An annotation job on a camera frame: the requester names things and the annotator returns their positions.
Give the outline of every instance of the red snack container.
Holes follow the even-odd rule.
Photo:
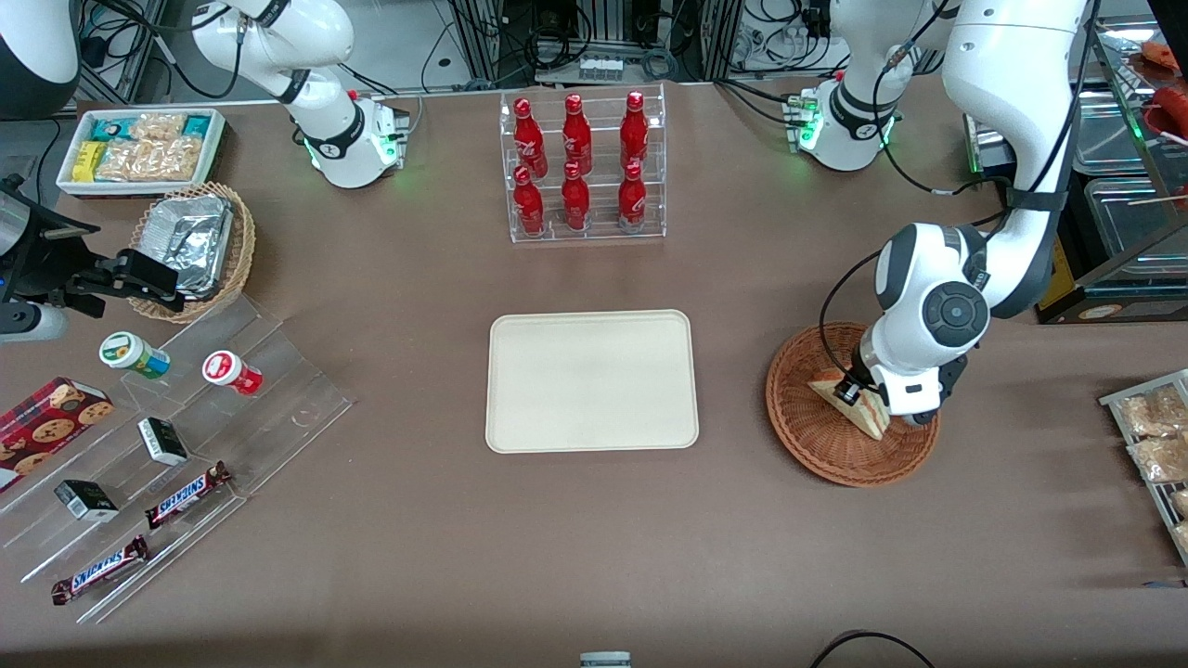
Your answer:
[[[55,378],[0,416],[0,492],[115,410],[103,392]]]
[[[561,128],[565,141],[565,160],[576,162],[584,176],[594,169],[594,145],[590,138],[590,121],[582,112],[582,96],[565,96],[565,125]]]
[[[619,185],[619,227],[627,234],[636,234],[644,226],[647,187],[640,181],[644,170],[639,160],[632,160],[625,171],[626,177]]]
[[[627,169],[631,160],[643,164],[647,159],[647,119],[644,116],[644,94],[638,90],[627,94],[627,113],[619,126],[619,141],[623,169]]]
[[[248,366],[244,358],[230,351],[207,355],[207,361],[202,363],[202,377],[215,385],[230,386],[244,396],[254,395],[264,384],[260,370]]]
[[[516,215],[520,219],[524,234],[529,237],[544,234],[544,200],[541,197],[541,190],[532,183],[532,176],[524,165],[517,165],[512,177],[516,179],[512,200],[516,201]]]
[[[544,133],[532,118],[532,105],[519,97],[512,103],[516,113],[516,153],[520,164],[532,172],[532,178],[541,179],[549,174],[549,160],[544,157]]]
[[[590,226],[590,189],[582,178],[579,163],[565,163],[565,182],[561,185],[561,198],[565,202],[565,225],[574,232],[584,232]]]

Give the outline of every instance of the snickers bar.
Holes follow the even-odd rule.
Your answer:
[[[103,561],[93,565],[74,578],[55,582],[53,590],[50,592],[50,595],[53,597],[53,605],[65,605],[82,595],[95,582],[110,578],[125,566],[135,561],[148,561],[148,543],[145,542],[144,536],[137,536],[124,549],[113,553]]]
[[[173,492],[171,497],[160,502],[157,508],[152,510],[146,510],[145,516],[148,518],[148,529],[156,529],[162,524],[169,522],[173,517],[177,517],[185,509],[198,503],[198,499],[209,494],[215,487],[222,485],[227,480],[230,480],[230,472],[220,461],[206,470],[202,475],[194,479],[192,483],[182,487],[181,490]]]

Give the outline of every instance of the plastic cup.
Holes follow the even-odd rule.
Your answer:
[[[215,385],[232,387],[244,396],[254,395],[264,384],[260,370],[248,366],[244,358],[230,351],[216,351],[207,355],[207,361],[202,363],[202,377]]]
[[[116,332],[99,346],[99,359],[112,368],[129,368],[145,378],[169,371],[169,353],[150,346],[131,332]]]

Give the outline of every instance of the aluminum foil package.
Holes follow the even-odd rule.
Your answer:
[[[188,301],[219,291],[234,206],[219,195],[158,202],[140,235],[141,253],[177,271],[177,291]]]

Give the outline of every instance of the acrylic bottle rack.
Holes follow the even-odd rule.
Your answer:
[[[148,562],[119,571],[62,609],[78,623],[101,622],[114,612],[247,503],[352,404],[293,347],[280,322],[244,296],[204,314],[159,347],[172,360],[169,373],[156,380],[125,374],[108,392],[116,410],[96,426],[97,439],[82,445],[84,435],[0,496],[2,557],[23,582],[44,591],[46,606],[53,582],[144,534]],[[261,371],[264,385],[254,396],[202,378],[202,361],[216,349],[233,351]],[[189,453],[185,464],[170,467],[148,458],[137,428],[147,416],[173,423]],[[233,479],[150,531],[144,511],[220,460]],[[119,515],[103,524],[75,519],[53,493],[64,479],[99,483]]]
[[[638,233],[627,234],[619,228],[619,184],[623,183],[623,165],[619,158],[619,126],[626,113],[627,93],[644,94],[644,115],[647,119],[647,158],[644,160],[643,182],[647,188],[644,225]],[[594,169],[586,175],[590,190],[590,223],[584,232],[574,232],[565,225],[561,185],[564,183],[565,151],[561,128],[565,122],[565,93],[579,93],[582,107],[590,124],[593,137]],[[544,234],[529,237],[516,215],[512,191],[516,182],[512,170],[519,164],[516,153],[516,115],[512,102],[525,97],[532,103],[532,115],[544,133],[544,155],[549,171],[536,182],[544,198]],[[665,164],[665,112],[664,87],[592,87],[567,92],[554,89],[524,90],[500,99],[499,138],[503,146],[504,188],[507,191],[507,220],[512,242],[527,241],[583,241],[583,240],[631,240],[655,239],[668,232],[665,221],[665,188],[668,177]]]

